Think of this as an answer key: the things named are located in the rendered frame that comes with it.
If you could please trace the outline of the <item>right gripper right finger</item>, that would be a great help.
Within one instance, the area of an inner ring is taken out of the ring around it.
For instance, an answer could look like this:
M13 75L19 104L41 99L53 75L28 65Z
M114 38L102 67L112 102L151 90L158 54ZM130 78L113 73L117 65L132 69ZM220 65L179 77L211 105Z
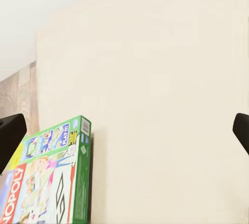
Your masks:
M249 155L249 115L237 113L232 130Z

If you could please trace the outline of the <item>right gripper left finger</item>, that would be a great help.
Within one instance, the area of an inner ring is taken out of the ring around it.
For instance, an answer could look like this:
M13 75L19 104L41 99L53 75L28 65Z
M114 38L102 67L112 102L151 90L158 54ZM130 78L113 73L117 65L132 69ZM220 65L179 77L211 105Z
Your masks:
M27 133L22 113L0 119L0 176Z

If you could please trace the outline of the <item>board game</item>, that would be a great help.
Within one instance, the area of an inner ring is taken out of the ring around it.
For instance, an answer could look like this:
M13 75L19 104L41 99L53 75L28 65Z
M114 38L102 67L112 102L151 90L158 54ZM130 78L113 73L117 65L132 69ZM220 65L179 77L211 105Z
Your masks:
M87 224L90 145L82 115L23 139L0 196L0 224Z

